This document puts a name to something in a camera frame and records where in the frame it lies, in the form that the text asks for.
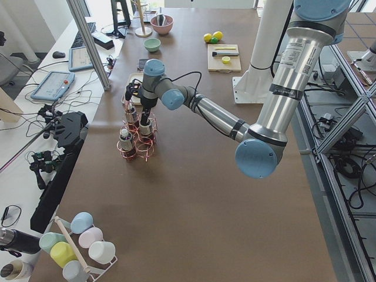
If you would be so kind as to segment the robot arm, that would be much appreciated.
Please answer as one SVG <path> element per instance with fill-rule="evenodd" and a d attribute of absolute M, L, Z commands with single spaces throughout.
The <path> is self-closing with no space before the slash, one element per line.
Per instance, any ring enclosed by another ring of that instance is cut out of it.
<path fill-rule="evenodd" d="M 239 142 L 235 159 L 245 175 L 255 179 L 269 176 L 282 158 L 288 142 L 287 127 L 322 48 L 342 40 L 349 5 L 349 1 L 293 2 L 288 44 L 256 123 L 248 125 L 196 88 L 175 85 L 165 75 L 163 62 L 157 59 L 148 60 L 143 72 L 139 89 L 142 121 L 148 119 L 158 100 L 170 110 L 186 105 L 219 132 Z"/>

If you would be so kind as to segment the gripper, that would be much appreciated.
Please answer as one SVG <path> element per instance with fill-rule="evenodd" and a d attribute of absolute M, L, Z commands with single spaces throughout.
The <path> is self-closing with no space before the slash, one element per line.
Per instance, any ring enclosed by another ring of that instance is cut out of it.
<path fill-rule="evenodd" d="M 149 116 L 150 116 L 150 111 L 153 107 L 157 105 L 158 98 L 147 98 L 142 96 L 140 98 L 141 104 L 143 106 L 142 109 L 142 115 L 141 115 L 141 120 L 140 124 L 142 126 L 148 125 L 150 123 Z"/>

